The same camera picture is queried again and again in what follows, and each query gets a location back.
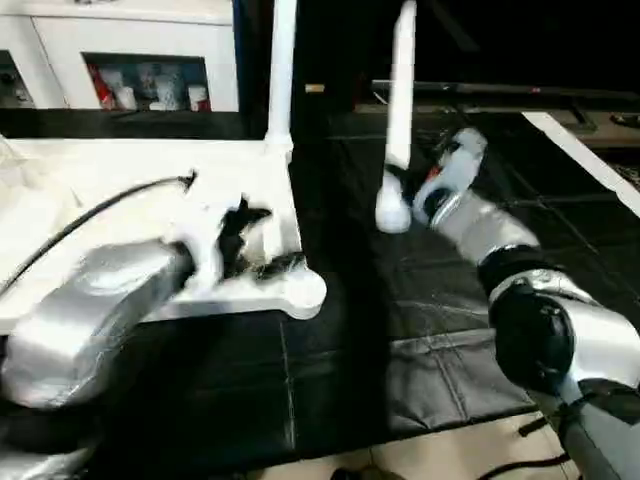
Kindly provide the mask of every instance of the wire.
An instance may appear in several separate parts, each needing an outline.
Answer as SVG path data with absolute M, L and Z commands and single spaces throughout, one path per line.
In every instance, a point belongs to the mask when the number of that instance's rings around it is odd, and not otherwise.
M 82 214 L 81 216 L 76 218 L 73 222 L 71 222 L 68 225 L 66 225 L 62 230 L 60 230 L 53 237 L 48 239 L 31 256 L 29 256 L 29 258 L 27 258 L 18 267 L 18 269 L 13 273 L 13 275 L 11 275 L 9 277 L 9 279 L 4 283 L 4 285 L 2 285 L 2 287 L 0 288 L 0 297 L 5 295 L 11 289 L 11 287 L 13 287 L 13 285 L 15 285 L 15 283 L 20 279 L 20 277 L 22 275 L 24 275 L 24 273 L 27 270 L 29 270 L 38 260 L 40 260 L 43 256 L 45 256 L 47 254 L 47 252 L 49 252 L 49 250 L 51 250 L 53 247 L 55 247 L 62 240 L 64 240 L 67 236 L 69 236 L 71 233 L 76 231 L 82 225 L 87 223 L 93 217 L 95 217 L 96 215 L 98 215 L 101 212 L 105 211 L 109 207 L 112 207 L 113 205 L 115 205 L 116 203 L 120 202 L 121 200 L 124 200 L 125 198 L 128 198 L 128 197 L 130 197 L 132 195 L 135 195 L 138 192 L 142 192 L 144 190 L 149 190 L 149 189 L 155 188 L 155 187 L 161 187 L 161 186 L 164 186 L 164 185 L 169 185 L 169 184 L 175 183 L 175 182 L 182 183 L 184 185 L 184 187 L 185 187 L 185 191 L 188 191 L 189 188 L 191 188 L 191 185 L 193 185 L 193 182 L 195 182 L 196 177 L 197 177 L 197 173 L 195 171 L 192 171 L 191 175 L 189 175 L 188 177 L 184 177 L 184 176 L 167 177 L 167 178 L 162 178 L 160 180 L 155 180 L 153 182 L 143 183 L 141 185 L 136 185 L 134 187 L 131 187 L 131 188 L 129 188 L 129 189 L 123 191 L 123 192 L 120 192 L 117 195 L 105 200 L 104 202 L 99 203 L 98 205 L 93 207 L 91 210 L 89 210 L 88 212 L 85 212 L 84 214 Z
M 490 472 L 485 473 L 480 478 L 478 478 L 478 480 L 490 480 L 491 478 L 495 478 L 498 475 L 502 475 L 503 473 L 511 472 L 512 470 L 519 470 L 521 468 L 556 467 L 568 462 L 569 460 L 571 460 L 571 457 L 569 457 L 567 453 L 563 453 L 562 455 L 558 455 L 557 457 L 547 458 L 545 460 L 530 460 L 525 462 L 507 463 L 505 465 L 494 468 Z
M 378 92 L 373 92 L 373 96 L 376 97 L 381 104 L 383 105 L 389 105 L 389 102 L 387 102 L 384 98 L 382 98 L 380 95 L 378 95 Z

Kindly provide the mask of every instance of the black mat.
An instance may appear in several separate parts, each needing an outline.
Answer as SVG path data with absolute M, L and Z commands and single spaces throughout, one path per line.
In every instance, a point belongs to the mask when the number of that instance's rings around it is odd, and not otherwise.
M 297 128 L 290 174 L 305 252 L 328 286 L 321 312 L 140 326 L 118 378 L 134 385 L 90 478 L 206 478 L 533 409 L 493 360 L 474 270 L 432 232 L 375 230 L 385 117 L 314 122 Z M 471 122 L 489 139 L 477 190 L 640 326 L 638 219 L 519 115 Z M 433 161 L 442 132 L 460 125 L 416 117 L 412 162 Z

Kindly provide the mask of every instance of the white pole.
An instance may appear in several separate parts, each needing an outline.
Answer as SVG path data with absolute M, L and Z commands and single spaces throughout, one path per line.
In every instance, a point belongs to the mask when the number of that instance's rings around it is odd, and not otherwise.
M 393 36 L 393 65 L 385 159 L 402 169 L 411 158 L 413 70 L 415 59 L 416 2 L 402 5 Z
M 411 160 L 413 113 L 413 67 L 415 57 L 416 2 L 407 0 L 400 10 L 393 33 L 393 65 L 385 163 L 403 170 Z M 376 199 L 376 225 L 386 233 L 406 232 L 411 226 L 411 208 L 402 197 L 402 184 L 385 171 Z
M 296 39 L 296 0 L 275 0 L 271 40 L 269 126 L 265 142 L 270 146 L 293 147 L 289 122 L 293 81 L 293 49 Z

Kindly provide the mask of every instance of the tiled floor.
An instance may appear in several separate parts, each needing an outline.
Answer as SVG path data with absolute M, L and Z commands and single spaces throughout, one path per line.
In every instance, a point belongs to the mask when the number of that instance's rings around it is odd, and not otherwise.
M 360 469 L 367 465 L 394 472 L 405 480 L 475 480 L 504 463 L 555 457 L 562 453 L 549 427 L 521 438 L 517 429 L 539 417 L 523 415 L 482 425 L 424 435 L 343 455 L 279 465 L 253 472 L 250 480 L 329 480 L 337 467 Z M 523 469 L 499 480 L 576 480 L 573 463 L 546 469 Z

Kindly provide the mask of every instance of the red object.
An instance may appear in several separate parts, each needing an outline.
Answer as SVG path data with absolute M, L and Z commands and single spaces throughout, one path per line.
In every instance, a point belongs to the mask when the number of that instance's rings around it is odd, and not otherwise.
M 204 100 L 200 100 L 198 102 L 198 112 L 210 112 L 211 111 L 211 103 L 209 103 L 209 99 L 205 98 Z
M 100 106 L 104 110 L 113 110 L 116 108 L 116 102 L 113 98 L 113 94 L 102 77 L 100 76 L 100 72 L 98 71 L 98 67 L 95 65 L 88 65 L 89 73 L 91 74 L 91 79 L 93 80 L 93 86 L 96 89 L 96 94 L 98 95 L 98 101 L 100 102 Z
M 442 171 L 442 168 L 436 165 L 431 170 L 429 170 L 426 180 L 431 180 L 433 177 L 437 177 L 441 171 Z

